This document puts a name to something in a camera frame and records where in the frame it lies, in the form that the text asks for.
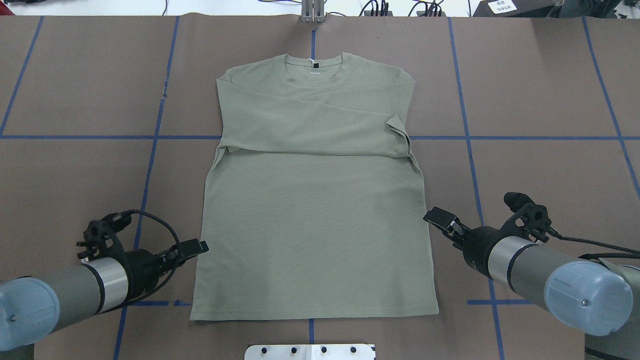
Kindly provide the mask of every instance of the light blue cap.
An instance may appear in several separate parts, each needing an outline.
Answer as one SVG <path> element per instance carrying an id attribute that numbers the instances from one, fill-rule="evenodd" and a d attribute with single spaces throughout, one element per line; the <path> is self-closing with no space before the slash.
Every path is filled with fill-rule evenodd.
<path id="1" fill-rule="evenodd" d="M 42 280 L 22 277 L 0 284 L 0 351 L 42 340 L 60 317 L 60 302 Z"/>
<path id="2" fill-rule="evenodd" d="M 627 322 L 631 287 L 618 274 L 590 261 L 557 268 L 545 284 L 545 303 L 558 320 L 587 334 L 606 336 Z"/>

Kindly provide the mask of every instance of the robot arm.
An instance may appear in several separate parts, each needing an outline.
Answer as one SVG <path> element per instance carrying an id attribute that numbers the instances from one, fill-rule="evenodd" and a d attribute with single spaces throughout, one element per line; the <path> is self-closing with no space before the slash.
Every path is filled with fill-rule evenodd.
<path id="1" fill-rule="evenodd" d="M 134 213 L 163 224 L 176 244 L 158 254 L 143 249 L 125 252 L 116 233 L 131 223 Z M 0 284 L 0 352 L 32 344 L 93 315 L 140 301 L 164 286 L 188 259 L 209 250 L 206 242 L 198 239 L 180 241 L 166 222 L 139 210 L 91 221 L 84 241 L 76 245 L 86 249 L 78 253 L 80 265 Z"/>
<path id="2" fill-rule="evenodd" d="M 551 227 L 547 209 L 520 193 L 507 193 L 504 200 L 514 215 L 500 229 L 470 229 L 440 208 L 424 219 L 453 241 L 473 269 L 584 331 L 586 359 L 640 359 L 640 269 L 543 246 L 547 233 L 563 238 Z M 614 248 L 640 258 L 635 250 Z"/>

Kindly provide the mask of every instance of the metal plate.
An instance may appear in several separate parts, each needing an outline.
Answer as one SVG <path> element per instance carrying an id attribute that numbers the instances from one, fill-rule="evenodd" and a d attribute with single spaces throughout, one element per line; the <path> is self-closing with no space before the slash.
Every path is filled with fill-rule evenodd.
<path id="1" fill-rule="evenodd" d="M 252 345 L 244 360 L 375 360 L 373 344 Z"/>

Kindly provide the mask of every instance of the blue tape line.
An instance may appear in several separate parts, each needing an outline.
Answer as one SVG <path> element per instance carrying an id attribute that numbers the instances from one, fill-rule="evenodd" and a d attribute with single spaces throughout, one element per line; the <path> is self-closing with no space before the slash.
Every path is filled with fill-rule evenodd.
<path id="1" fill-rule="evenodd" d="M 120 356 L 120 346 L 122 345 L 122 334 L 124 333 L 124 322 L 127 318 L 127 308 L 123 307 L 120 313 L 120 325 L 118 326 L 118 336 L 116 337 L 116 346 L 113 349 L 113 360 L 118 360 Z"/>
<path id="2" fill-rule="evenodd" d="M 596 75 L 598 76 L 598 81 L 600 82 L 600 87 L 602 88 L 604 99 L 607 102 L 607 107 L 609 108 L 609 114 L 611 114 L 611 120 L 613 121 L 613 126 L 616 128 L 616 134 L 618 134 L 618 140 L 620 141 L 620 147 L 622 147 L 622 153 L 625 155 L 627 168 L 629 169 L 629 172 L 631 174 L 631 180 L 633 181 L 634 188 L 636 189 L 636 195 L 638 196 L 638 199 L 640 199 L 640 187 L 638 187 L 636 172 L 634 171 L 634 167 L 631 164 L 631 159 L 629 158 L 629 153 L 627 152 L 627 146 L 625 146 L 625 141 L 623 140 L 622 132 L 620 131 L 620 125 L 618 124 L 618 119 L 616 118 L 615 112 L 613 112 L 613 106 L 611 105 L 609 93 L 607 91 L 607 87 L 604 85 L 604 80 L 602 79 L 602 74 L 600 73 L 600 67 L 598 66 L 598 60 L 596 59 L 596 54 L 593 51 L 593 44 L 591 43 L 591 35 L 589 35 L 589 26 L 587 25 L 587 18 L 584 16 L 582 17 L 582 26 L 584 27 L 584 34 L 587 36 L 587 45 L 589 46 L 589 52 L 591 53 L 593 66 L 596 69 Z"/>
<path id="3" fill-rule="evenodd" d="M 456 81 L 458 83 L 458 97 L 460 98 L 460 110 L 462 112 L 462 123 L 465 126 L 465 137 L 467 141 L 467 153 L 469 156 L 469 166 L 471 167 L 471 179 L 474 185 L 474 193 L 476 195 L 476 209 L 478 212 L 478 216 L 480 217 L 480 224 L 484 226 L 484 217 L 482 214 L 482 205 L 480 203 L 480 191 L 478 190 L 478 183 L 476 177 L 476 166 L 474 164 L 474 157 L 471 148 L 471 137 L 469 133 L 469 125 L 467 122 L 467 110 L 465 107 L 465 98 L 462 94 L 462 82 L 460 79 L 460 67 L 458 65 L 458 54 L 456 52 L 456 39 L 453 34 L 453 23 L 451 18 L 448 17 L 447 21 L 449 23 L 449 37 L 451 39 L 451 51 L 453 54 L 453 64 L 456 70 Z M 489 279 L 489 292 L 491 293 L 491 300 L 495 301 L 495 290 L 493 289 L 493 281 Z M 492 304 L 493 310 L 493 324 L 495 327 L 495 338 L 498 344 L 498 353 L 500 355 L 500 360 L 504 360 L 504 349 L 502 346 L 502 333 L 500 331 L 500 319 L 498 317 L 498 307 L 495 304 Z"/>
<path id="4" fill-rule="evenodd" d="M 157 117 L 157 121 L 156 121 L 156 131 L 154 133 L 154 143 L 153 146 L 151 147 L 151 155 L 149 156 L 149 166 L 147 168 L 147 178 L 145 180 L 145 190 L 144 193 L 142 195 L 142 205 L 140 206 L 140 209 L 142 211 L 145 210 L 145 208 L 147 207 L 147 196 L 148 196 L 148 190 L 149 190 L 149 181 L 151 178 L 151 170 L 154 166 L 154 158 L 156 156 L 156 147 L 157 147 L 157 143 L 158 143 L 158 135 L 160 134 L 160 125 L 162 123 L 162 114 L 163 114 L 163 110 L 164 110 L 164 100 L 166 98 L 166 89 L 169 85 L 169 75 L 171 73 L 171 64 L 173 61 L 173 50 L 175 49 L 175 39 L 178 35 L 178 25 L 180 24 L 180 17 L 176 16 L 175 17 L 175 24 L 173 25 L 173 37 L 171 40 L 171 49 L 169 50 L 169 60 L 167 61 L 166 64 L 166 77 L 164 79 L 164 90 L 163 90 L 163 94 L 164 97 L 160 100 L 160 107 L 158 109 L 158 117 Z M 136 239 L 134 241 L 134 249 L 138 248 L 138 245 L 140 244 L 140 231 L 141 231 L 141 225 L 142 225 L 142 216 L 140 216 L 140 218 L 138 219 L 138 228 L 136 230 Z M 124 333 L 124 324 L 125 324 L 125 320 L 127 318 L 127 308 L 123 308 L 122 309 L 122 314 L 120 315 L 120 325 L 118 326 L 118 337 L 116 338 L 116 345 L 115 345 L 115 349 L 113 351 L 113 360 L 118 360 L 118 358 L 120 357 L 120 345 L 122 344 L 122 334 Z"/>
<path id="5" fill-rule="evenodd" d="M 617 140 L 616 136 L 492 136 L 474 135 L 471 140 Z"/>
<path id="6" fill-rule="evenodd" d="M 168 301 L 139 301 L 130 306 L 169 306 Z"/>
<path id="7" fill-rule="evenodd" d="M 159 135 L 160 140 L 220 140 L 220 135 Z"/>
<path id="8" fill-rule="evenodd" d="M 38 21 L 38 26 L 36 27 L 36 32 L 35 34 L 33 34 L 33 38 L 31 39 L 31 45 L 29 46 L 29 51 L 27 52 L 27 56 L 24 58 L 24 63 L 22 63 L 22 69 L 20 69 L 18 80 L 15 82 L 13 93 L 11 94 L 11 99 L 9 99 L 9 105 L 6 107 L 6 111 L 4 112 L 4 118 L 2 120 L 2 124 L 0 125 L 0 135 L 2 135 L 2 133 L 4 132 L 4 127 L 6 126 L 6 122 L 9 120 L 9 114 L 11 113 L 11 108 L 13 107 L 13 101 L 15 100 L 15 96 L 18 94 L 18 89 L 20 88 L 20 83 L 22 82 L 24 71 L 27 69 L 27 64 L 29 63 L 29 59 L 31 59 L 31 53 L 33 53 L 33 48 L 36 45 L 36 40 L 38 39 L 38 34 L 40 34 L 40 29 L 42 28 L 43 21 L 44 21 L 44 16 L 41 16 L 40 21 Z"/>
<path id="9" fill-rule="evenodd" d="M 532 302 L 525 299 L 498 299 L 498 300 L 467 300 L 467 305 L 531 305 Z"/>
<path id="10" fill-rule="evenodd" d="M 29 140 L 151 140 L 153 135 L 3 135 L 2 139 Z"/>
<path id="11" fill-rule="evenodd" d="M 476 165 L 474 163 L 474 156 L 471 149 L 471 138 L 469 135 L 469 124 L 467 122 L 467 109 L 465 107 L 465 98 L 462 95 L 462 82 L 460 80 L 460 68 L 458 66 L 458 54 L 456 52 L 456 39 L 453 35 L 453 23 L 451 22 L 451 18 L 447 18 L 449 23 L 449 37 L 451 39 L 451 51 L 453 53 L 453 65 L 456 69 L 456 81 L 458 82 L 458 97 L 460 98 L 460 110 L 462 112 L 462 123 L 465 126 L 465 138 L 467 140 L 467 153 L 469 156 L 469 165 L 471 166 L 471 179 L 473 180 L 474 185 L 474 193 L 476 195 L 476 209 L 478 215 L 480 216 L 480 224 L 484 224 L 484 219 L 482 216 L 482 209 L 480 206 L 480 192 L 478 190 L 478 183 L 476 177 Z"/>
<path id="12" fill-rule="evenodd" d="M 498 341 L 498 354 L 500 360 L 504 360 L 504 346 L 502 345 L 502 331 L 500 330 L 500 318 L 498 315 L 498 305 L 495 303 L 495 288 L 493 280 L 489 279 L 489 294 L 491 295 L 491 310 L 493 312 L 493 327 L 495 328 L 495 337 Z"/>
<path id="13" fill-rule="evenodd" d="M 409 136 L 411 140 L 466 140 L 466 136 L 458 136 L 458 135 L 433 135 L 433 136 Z"/>
<path id="14" fill-rule="evenodd" d="M 314 325 L 314 319 L 309 319 L 309 343 L 310 344 L 315 344 L 316 343 L 316 334 L 315 334 L 315 325 Z"/>
<path id="15" fill-rule="evenodd" d="M 147 207 L 147 197 L 148 197 L 148 191 L 149 191 L 149 182 L 151 180 L 151 170 L 153 169 L 154 166 L 154 161 L 156 159 L 156 148 L 157 148 L 157 144 L 158 144 L 158 138 L 160 135 L 160 125 L 162 123 L 162 115 L 164 112 L 164 102 L 166 100 L 166 91 L 167 88 L 169 87 L 169 76 L 171 74 L 171 64 L 173 63 L 173 50 L 175 49 L 175 39 L 178 35 L 178 25 L 180 24 L 180 17 L 175 17 L 175 24 L 173 26 L 173 38 L 171 41 L 171 49 L 169 50 L 169 60 L 166 63 L 166 77 L 164 79 L 164 90 L 163 90 L 163 94 L 164 97 L 160 100 L 160 107 L 158 109 L 158 117 L 157 117 L 157 121 L 156 121 L 156 131 L 154 133 L 154 143 L 151 146 L 151 156 L 149 157 L 149 166 L 147 168 L 147 178 L 145 180 L 145 190 L 143 192 L 142 195 L 142 205 L 140 206 L 140 209 L 142 211 L 146 210 Z M 138 228 L 136 229 L 136 237 L 133 243 L 133 249 L 137 249 L 138 246 L 140 245 L 140 233 L 142 231 L 142 215 L 140 215 L 139 219 L 138 219 Z"/>
<path id="16" fill-rule="evenodd" d="M 311 58 L 316 58 L 316 30 L 311 30 Z"/>
<path id="17" fill-rule="evenodd" d="M 153 140 L 154 135 L 0 135 L 7 140 Z M 158 135 L 158 140 L 220 140 L 220 135 Z M 615 140 L 617 136 L 503 136 L 503 135 L 412 135 L 411 140 Z M 622 136 L 624 140 L 640 140 L 640 136 Z"/>

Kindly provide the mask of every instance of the metal bracket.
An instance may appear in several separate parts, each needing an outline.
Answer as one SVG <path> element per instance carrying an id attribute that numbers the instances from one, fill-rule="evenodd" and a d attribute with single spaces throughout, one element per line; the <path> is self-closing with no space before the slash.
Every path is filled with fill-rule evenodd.
<path id="1" fill-rule="evenodd" d="M 302 22 L 324 22 L 324 0 L 301 0 Z"/>
<path id="2" fill-rule="evenodd" d="M 375 360 L 373 344 L 252 345 L 244 360 Z"/>

